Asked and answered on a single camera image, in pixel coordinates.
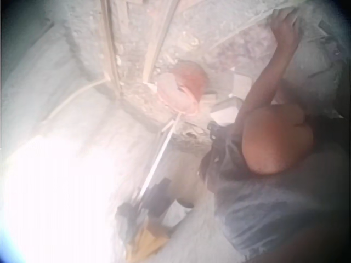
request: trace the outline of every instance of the wooden beam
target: wooden beam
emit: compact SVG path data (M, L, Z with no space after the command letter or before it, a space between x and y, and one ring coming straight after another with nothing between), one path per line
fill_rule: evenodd
M156 59L160 53L178 3L179 0L163 0L160 9L158 10L158 17L155 19L152 26L151 38L145 57L143 72L144 83L150 82Z
M122 34L129 33L128 6L126 0L115 0L118 12L118 23Z
M116 53L114 47L114 40L112 36L112 30L110 26L110 17L107 12L108 0L101 0L101 11L102 11L102 26L103 26L103 38L104 38L104 60L106 61L106 71L111 79L111 83L114 86L115 94L120 98L122 90L120 86L120 77L118 74Z

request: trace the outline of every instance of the man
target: man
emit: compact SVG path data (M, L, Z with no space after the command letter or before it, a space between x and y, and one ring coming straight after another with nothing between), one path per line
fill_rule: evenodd
M273 11L276 51L200 166L223 233L248 262L336 262L349 241L342 144L320 136L299 105L270 105L299 45L298 21L296 10Z

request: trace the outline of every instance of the bright light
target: bright light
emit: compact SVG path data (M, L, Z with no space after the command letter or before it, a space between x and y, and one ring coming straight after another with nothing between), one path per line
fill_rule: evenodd
M6 167L2 223L25 262L110 262L107 221L116 169L111 156L36 137Z

